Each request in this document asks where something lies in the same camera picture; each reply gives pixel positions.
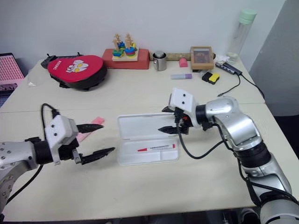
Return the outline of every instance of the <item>red marker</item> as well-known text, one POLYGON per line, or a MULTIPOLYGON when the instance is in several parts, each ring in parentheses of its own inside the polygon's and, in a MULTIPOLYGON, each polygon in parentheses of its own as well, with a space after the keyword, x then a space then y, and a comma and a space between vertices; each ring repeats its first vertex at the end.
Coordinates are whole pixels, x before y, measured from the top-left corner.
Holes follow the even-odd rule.
POLYGON ((146 152, 146 151, 150 151, 150 150, 172 149, 172 148, 175 148, 175 147, 176 147, 175 144, 172 144, 172 145, 163 145, 163 146, 155 146, 155 147, 138 149, 137 152, 146 152))

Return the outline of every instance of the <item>white plastic box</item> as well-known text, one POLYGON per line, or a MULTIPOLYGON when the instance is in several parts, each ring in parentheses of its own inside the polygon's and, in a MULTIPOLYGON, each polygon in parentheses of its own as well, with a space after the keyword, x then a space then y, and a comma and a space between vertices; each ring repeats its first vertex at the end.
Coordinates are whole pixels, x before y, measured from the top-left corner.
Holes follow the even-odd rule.
POLYGON ((118 117, 121 144, 118 163, 122 166, 176 161, 178 139, 158 129, 175 126, 173 113, 121 115, 118 117))

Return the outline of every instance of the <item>table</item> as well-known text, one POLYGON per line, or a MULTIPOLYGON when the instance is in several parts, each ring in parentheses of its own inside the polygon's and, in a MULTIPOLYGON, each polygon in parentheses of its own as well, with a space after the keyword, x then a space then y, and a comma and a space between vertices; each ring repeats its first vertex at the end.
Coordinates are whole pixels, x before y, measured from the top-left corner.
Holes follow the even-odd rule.
MULTIPOLYGON (((299 198, 299 181, 294 170, 299 163, 279 126, 264 104, 241 104, 256 123, 299 198)), ((159 112, 159 107, 125 108, 122 114, 159 112)), ((119 144, 115 109, 62 110, 62 115, 80 124, 96 116, 106 118, 105 128, 84 140, 79 151, 89 154, 119 144)), ((0 141, 20 141, 41 136, 39 112, 1 113, 0 141)), ((215 128, 204 132, 190 129, 183 136, 191 153, 203 154, 220 141, 215 128)), ((60 221, 130 217, 253 206, 246 184, 240 178, 235 157, 223 145, 208 157, 193 160, 180 148, 176 162, 121 167, 117 151, 84 166, 63 161, 47 164, 41 174, 19 194, 3 213, 7 221, 60 221)), ((14 191, 34 173, 19 178, 14 191)))
MULTIPOLYGON (((252 81, 240 60, 235 66, 252 81)), ((59 83, 50 78, 48 71, 39 61, 0 108, 0 112, 37 111, 42 103, 49 103, 61 110, 121 109, 140 106, 163 108, 168 103, 173 87, 185 89, 200 103, 206 103, 238 83, 236 76, 219 68, 215 67, 213 72, 221 76, 215 85, 203 82, 202 75, 197 73, 193 73, 193 79, 172 80, 171 74, 190 73, 190 67, 180 68, 178 62, 167 62, 165 71, 155 71, 150 62, 148 70, 109 69, 105 81, 94 90, 78 91, 60 88, 59 83), (39 85, 30 87, 28 82, 39 85)), ((264 103, 258 90, 242 77, 241 79, 241 85, 229 95, 235 97, 239 103, 264 103)))
MULTIPOLYGON (((235 76, 215 68, 214 72, 221 74, 216 85, 201 81, 196 73, 191 80, 170 80, 170 74, 187 73, 189 68, 168 62, 168 69, 163 72, 154 71, 152 65, 149 70, 109 70, 103 84, 83 92, 59 88, 39 63, 0 109, 0 142, 42 136, 39 108, 47 102, 77 124, 89 123, 97 116, 106 119, 104 129, 80 144, 80 152, 86 155, 101 148, 117 149, 84 166, 74 161, 63 161, 56 167, 45 165, 31 185, 4 209, 6 221, 104 219, 253 205, 239 176, 236 159, 224 146, 200 161, 188 157, 180 148, 176 162, 127 167, 117 162, 117 116, 160 112, 173 87, 188 90, 205 104, 236 84, 235 76), (36 77, 41 83, 29 87, 28 81, 36 77)), ((241 61, 236 67, 252 81, 241 61)), ((237 98, 241 110, 252 117, 289 179, 294 196, 299 198, 299 181, 293 172, 299 168, 298 160, 258 90, 242 82, 230 96, 237 98)), ((207 132, 191 128, 183 138, 195 155, 220 141, 215 128, 207 132)), ((22 175, 14 191, 34 172, 22 175)))

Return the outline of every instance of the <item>black cable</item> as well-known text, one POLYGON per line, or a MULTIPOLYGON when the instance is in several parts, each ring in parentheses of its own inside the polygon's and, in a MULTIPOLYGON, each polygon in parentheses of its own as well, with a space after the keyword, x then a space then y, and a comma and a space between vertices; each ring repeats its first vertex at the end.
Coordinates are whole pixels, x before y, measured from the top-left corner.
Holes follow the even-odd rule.
POLYGON ((221 136, 221 138, 222 138, 222 140, 223 140, 223 142, 224 142, 224 145, 226 146, 226 148, 227 148, 228 150, 230 150, 230 151, 233 152, 234 150, 233 150, 231 147, 228 146, 228 144, 227 144, 227 139, 224 138, 220 126, 219 126, 218 124, 216 124, 216 123, 212 124, 212 126, 216 126, 216 127, 218 128, 219 134, 220 134, 220 136, 221 136))
POLYGON ((282 194, 282 195, 285 195, 285 196, 289 197, 290 199, 292 199, 292 201, 294 201, 296 204, 298 204, 297 199, 296 199, 293 195, 291 195, 290 193, 288 193, 288 192, 286 192, 286 191, 284 191, 284 190, 277 189, 277 188, 273 188, 273 187, 266 186, 266 185, 259 184, 259 183, 255 183, 255 182, 251 182, 251 181, 249 180, 248 177, 246 178, 246 177, 243 175, 243 173, 242 173, 242 169, 241 169, 241 161, 240 161, 239 159, 238 159, 238 167, 239 167, 239 173, 240 173, 240 176, 241 176, 241 178, 242 178, 245 182, 251 184, 252 186, 256 186, 256 187, 259 187, 259 188, 264 188, 264 189, 271 190, 271 191, 275 191, 275 192, 277 192, 277 193, 280 193, 280 194, 282 194))
POLYGON ((179 140, 182 144, 182 147, 183 149, 185 150, 185 152, 188 154, 188 156, 190 156, 191 158, 195 159, 195 160, 199 160, 199 159, 202 159, 204 157, 206 157, 207 155, 209 155, 214 149, 216 149, 219 145, 221 145, 223 142, 225 142, 226 140, 222 140, 220 142, 218 142, 216 145, 214 145, 211 149, 209 149, 206 153, 204 153, 203 155, 201 156, 194 156, 192 155, 186 148, 185 144, 184 144, 184 141, 183 141, 183 138, 182 138, 182 134, 179 130, 179 123, 176 123, 177 125, 177 132, 178 132, 178 137, 179 137, 179 140))
POLYGON ((255 85, 255 84, 253 84, 252 82, 250 82, 250 81, 249 81, 243 74, 241 74, 241 76, 242 76, 247 82, 249 82, 250 84, 252 84, 253 86, 255 86, 255 87, 260 91, 260 93, 262 94, 263 98, 265 99, 265 95, 264 95, 263 91, 262 91, 257 85, 255 85))
MULTIPOLYGON (((52 110, 52 113, 54 112, 57 112, 57 110, 49 105, 49 104, 42 104, 41 106, 41 117, 42 117, 42 124, 43 124, 43 137, 45 140, 47 140, 47 137, 46 137, 46 132, 45 132, 45 121, 44 121, 44 117, 43 117, 43 109, 44 107, 47 106, 49 107, 51 110, 52 110)), ((31 182, 33 182, 33 180, 37 177, 37 175, 41 172, 43 168, 43 165, 40 165, 39 168, 37 169, 36 173, 20 188, 18 189, 12 196, 10 196, 10 198, 7 200, 7 203, 8 204, 11 200, 13 200, 19 193, 21 193, 31 182)))
POLYGON ((38 170, 36 171, 36 173, 30 178, 29 181, 26 182, 26 184, 24 184, 20 189, 18 189, 18 191, 16 191, 8 200, 7 203, 8 204, 11 200, 13 200, 19 193, 21 193, 31 182, 33 182, 33 180, 37 177, 37 175, 41 172, 43 168, 43 165, 40 165, 38 170))
POLYGON ((218 96, 218 97, 221 97, 223 94, 228 93, 229 91, 231 91, 231 90, 233 90, 234 88, 238 87, 238 86, 240 85, 240 83, 241 83, 241 79, 240 79, 239 75, 237 75, 237 77, 238 77, 238 79, 239 79, 239 83, 238 83, 237 85, 235 85, 234 87, 230 88, 229 90, 227 90, 227 91, 225 91, 225 92, 223 92, 223 93, 218 94, 217 96, 218 96))

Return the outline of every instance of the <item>red bag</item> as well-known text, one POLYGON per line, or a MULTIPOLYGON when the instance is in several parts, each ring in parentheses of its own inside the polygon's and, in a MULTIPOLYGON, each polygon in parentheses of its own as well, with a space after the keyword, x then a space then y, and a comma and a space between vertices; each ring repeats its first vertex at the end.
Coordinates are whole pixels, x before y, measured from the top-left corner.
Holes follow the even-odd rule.
POLYGON ((95 55, 60 58, 49 63, 48 71, 60 87, 89 90, 104 80, 107 68, 95 55))

